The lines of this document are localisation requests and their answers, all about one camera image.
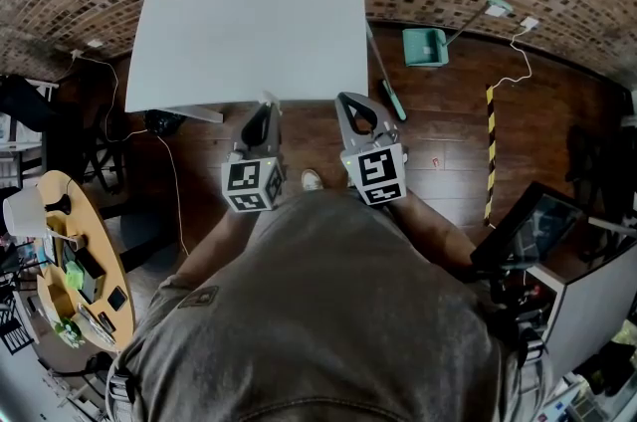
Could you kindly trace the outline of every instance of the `round wooden table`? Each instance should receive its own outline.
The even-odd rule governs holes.
[[[60,266],[49,265],[44,269],[47,285],[55,284],[64,289],[69,295],[75,311],[77,311],[78,303],[83,303],[95,319],[98,319],[99,313],[106,313],[106,316],[115,327],[115,331],[112,333],[112,338],[115,340],[115,349],[122,350],[132,338],[135,327],[135,314],[126,273],[119,260],[119,254],[108,236],[108,231],[100,212],[91,203],[80,185],[64,172],[46,172],[38,183],[38,190],[45,204],[58,202],[65,193],[69,195],[71,198],[71,214],[65,215],[60,211],[54,211],[49,212],[47,217],[55,217],[64,225],[66,228],[66,233],[64,234],[66,236],[84,235],[87,240],[87,250],[106,272],[102,296],[90,305],[87,304],[77,290],[68,288],[65,285],[65,273],[61,268],[61,263]],[[61,262],[61,256],[61,251],[58,251],[59,262]],[[127,296],[126,302],[119,311],[115,311],[107,301],[108,296],[116,287],[120,287]],[[84,337],[97,347],[112,350],[112,346],[91,332],[86,332]]]

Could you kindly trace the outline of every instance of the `hazard tape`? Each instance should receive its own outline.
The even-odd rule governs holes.
[[[485,226],[491,224],[491,207],[494,201],[496,183],[496,114],[494,111],[494,87],[487,86],[487,116],[489,118],[489,180],[487,181],[487,204],[485,206]]]

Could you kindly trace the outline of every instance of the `wooden floor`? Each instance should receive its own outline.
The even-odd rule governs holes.
[[[487,112],[485,87],[501,77],[527,72],[523,57],[507,46],[460,38],[449,49],[450,64],[439,69],[407,68],[401,33],[375,31],[392,85],[407,110],[400,124],[409,147],[408,186],[427,203],[480,242],[487,186]],[[578,124],[606,135],[618,125],[617,87],[545,58],[529,55],[533,76],[519,84],[502,83],[495,93],[497,178],[493,221],[497,224],[533,180],[569,194],[566,134]],[[118,101],[125,95],[128,60],[121,62]],[[369,60],[370,95],[377,97],[379,72]],[[212,106],[224,112],[223,124],[188,119],[166,139],[175,159],[186,245],[191,248],[219,218],[220,164],[230,150],[233,125],[249,105]],[[283,107],[283,155],[288,166],[287,195],[299,192],[300,173],[311,167],[328,187],[342,187],[342,144],[332,103],[294,103]],[[143,129],[134,116],[130,129]],[[168,153],[148,133],[127,145],[130,189],[173,198]]]

